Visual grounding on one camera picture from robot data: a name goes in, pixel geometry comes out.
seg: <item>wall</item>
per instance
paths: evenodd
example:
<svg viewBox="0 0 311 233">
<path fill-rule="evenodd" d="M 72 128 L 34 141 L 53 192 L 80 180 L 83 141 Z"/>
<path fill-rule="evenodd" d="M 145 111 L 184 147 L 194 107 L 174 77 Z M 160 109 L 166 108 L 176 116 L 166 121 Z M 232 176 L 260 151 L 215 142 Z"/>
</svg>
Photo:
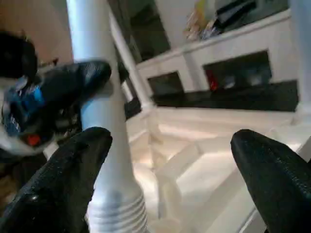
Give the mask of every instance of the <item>wall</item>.
<svg viewBox="0 0 311 233">
<path fill-rule="evenodd" d="M 183 30 L 197 0 L 155 0 L 171 48 L 186 43 Z"/>
<path fill-rule="evenodd" d="M 2 0 L 1 7 L 5 29 L 25 31 L 40 60 L 72 60 L 66 0 Z"/>
</svg>

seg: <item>white pole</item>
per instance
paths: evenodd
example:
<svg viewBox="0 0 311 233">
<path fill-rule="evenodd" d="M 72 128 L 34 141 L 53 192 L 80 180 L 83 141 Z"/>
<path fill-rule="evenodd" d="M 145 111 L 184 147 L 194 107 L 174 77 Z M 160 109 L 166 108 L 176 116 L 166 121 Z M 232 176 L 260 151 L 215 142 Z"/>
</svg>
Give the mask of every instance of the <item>white pole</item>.
<svg viewBox="0 0 311 233">
<path fill-rule="evenodd" d="M 311 124 L 311 1 L 291 0 L 291 10 L 300 65 L 298 74 L 300 103 L 295 122 Z"/>
<path fill-rule="evenodd" d="M 123 92 L 124 92 L 124 95 L 126 97 L 127 102 L 133 100 L 134 97 L 133 97 L 131 89 L 128 86 L 126 81 L 124 81 L 124 83 L 122 84 L 122 89 L 123 89 Z"/>
<path fill-rule="evenodd" d="M 111 27 L 112 37 L 115 41 L 115 45 L 118 48 L 118 51 L 124 62 L 124 65 L 130 74 L 130 79 L 136 90 L 137 97 L 141 104 L 141 109 L 143 111 L 150 110 L 153 107 L 153 102 L 147 95 L 146 88 L 144 87 L 144 84 L 142 83 L 142 79 L 137 70 L 134 58 L 126 44 L 126 41 L 122 35 L 121 29 L 111 10 L 109 10 L 109 17 L 110 17 L 110 27 Z"/>
<path fill-rule="evenodd" d="M 111 85 L 81 109 L 83 129 L 105 127 L 113 137 L 87 210 L 90 232 L 141 233 L 146 229 L 146 212 L 132 171 L 109 6 L 106 0 L 67 0 L 67 5 L 74 60 L 105 59 L 113 69 Z"/>
</svg>

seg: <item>black countertop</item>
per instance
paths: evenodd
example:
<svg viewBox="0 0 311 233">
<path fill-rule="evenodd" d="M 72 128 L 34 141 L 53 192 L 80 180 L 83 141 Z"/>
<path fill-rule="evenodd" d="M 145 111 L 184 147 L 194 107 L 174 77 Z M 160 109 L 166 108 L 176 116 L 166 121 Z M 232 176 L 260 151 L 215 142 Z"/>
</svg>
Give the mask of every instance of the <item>black countertop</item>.
<svg viewBox="0 0 311 233">
<path fill-rule="evenodd" d="M 290 81 L 215 92 L 201 91 L 153 96 L 153 100 L 161 107 L 295 112 L 298 90 L 297 81 Z M 137 98 L 125 105 L 125 112 L 127 118 L 140 112 Z"/>
</svg>

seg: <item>red object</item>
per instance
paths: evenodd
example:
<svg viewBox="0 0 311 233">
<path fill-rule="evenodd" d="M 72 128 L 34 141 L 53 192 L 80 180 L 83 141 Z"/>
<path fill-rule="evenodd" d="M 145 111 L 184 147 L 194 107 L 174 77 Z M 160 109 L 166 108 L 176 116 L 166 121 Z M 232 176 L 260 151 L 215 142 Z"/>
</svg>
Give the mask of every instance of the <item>red object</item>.
<svg viewBox="0 0 311 233">
<path fill-rule="evenodd" d="M 217 78 L 215 77 L 215 75 L 213 74 L 213 71 L 211 70 L 206 70 L 205 74 L 207 76 L 207 81 L 209 83 L 209 89 L 211 91 L 215 91 L 218 89 L 219 85 L 217 82 Z"/>
<path fill-rule="evenodd" d="M 37 134 L 32 134 L 32 135 L 27 136 L 27 143 L 28 143 L 30 146 L 35 146 L 35 145 L 37 145 L 40 141 L 41 141 L 41 138 L 40 138 L 39 135 L 37 135 Z"/>
</svg>

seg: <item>white floor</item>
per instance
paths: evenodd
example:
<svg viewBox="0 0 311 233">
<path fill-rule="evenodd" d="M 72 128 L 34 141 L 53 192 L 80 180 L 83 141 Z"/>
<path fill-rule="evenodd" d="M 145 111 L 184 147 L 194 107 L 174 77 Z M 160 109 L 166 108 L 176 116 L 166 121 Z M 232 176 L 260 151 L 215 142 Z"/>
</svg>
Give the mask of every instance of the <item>white floor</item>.
<svg viewBox="0 0 311 233">
<path fill-rule="evenodd" d="M 252 129 L 298 149 L 311 127 L 294 113 L 157 108 L 127 121 L 150 233 L 263 233 L 230 140 Z"/>
</svg>

